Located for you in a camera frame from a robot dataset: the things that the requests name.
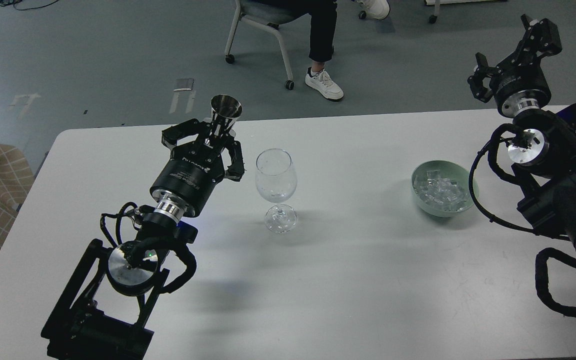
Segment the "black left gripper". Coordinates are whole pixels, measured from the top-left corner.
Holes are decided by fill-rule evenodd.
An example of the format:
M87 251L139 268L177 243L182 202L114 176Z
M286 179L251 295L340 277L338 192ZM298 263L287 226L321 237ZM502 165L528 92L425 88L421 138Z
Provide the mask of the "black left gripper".
M196 118L173 125L161 132L161 143L169 148L170 157L153 185L150 194L157 202L164 193L181 199L187 207L184 217L201 214L215 187L225 177L240 182L245 174L242 144L234 130L219 137L220 151L227 150L229 166L224 169L221 155L210 143L211 123ZM194 141L178 145L178 141L197 136Z

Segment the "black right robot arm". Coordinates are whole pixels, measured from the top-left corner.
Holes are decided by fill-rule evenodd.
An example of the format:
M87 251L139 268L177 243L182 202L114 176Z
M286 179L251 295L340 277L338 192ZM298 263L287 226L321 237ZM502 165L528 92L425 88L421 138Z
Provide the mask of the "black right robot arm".
M515 50L496 65L482 53L467 79L476 100L494 100L498 113L510 119L499 125L478 151L468 174L468 191L475 207L503 227L550 239L566 240L576 251L576 103L558 112L547 111L552 94L541 68L545 57L562 52L558 27L549 19L522 14L525 29ZM503 182L519 186L523 198L517 210L530 223L521 227L485 209L474 193L474 173L482 157ZM554 312L576 318L576 306L554 300L547 262L555 259L576 269L576 257L555 248L535 256L535 292Z

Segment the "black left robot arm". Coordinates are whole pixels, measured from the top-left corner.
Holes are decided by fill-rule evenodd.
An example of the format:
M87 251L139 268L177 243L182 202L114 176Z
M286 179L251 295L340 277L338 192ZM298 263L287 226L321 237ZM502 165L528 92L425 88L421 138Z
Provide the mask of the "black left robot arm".
M104 213L100 228L110 247L90 241L41 331L46 353L57 360L142 360L153 339L146 328L161 294L185 285L197 270L189 249L198 230L184 218L201 214L224 179L245 173L242 146L235 138L237 114L213 114L162 131L167 164L150 188L155 206L126 203ZM110 317L95 295L103 280L137 300L134 323Z

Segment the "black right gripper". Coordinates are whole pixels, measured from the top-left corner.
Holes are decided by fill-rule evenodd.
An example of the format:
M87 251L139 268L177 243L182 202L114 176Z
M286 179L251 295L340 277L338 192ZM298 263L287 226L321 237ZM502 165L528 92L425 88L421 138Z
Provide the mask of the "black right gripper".
M476 66L467 78L471 95L487 103L494 98L498 113L509 119L524 108L542 109L551 102L552 92L544 75L541 59L562 52L558 26L549 20L520 16L525 29L515 50L506 57L510 66L490 66L487 57L475 53ZM484 80L490 79L487 88Z

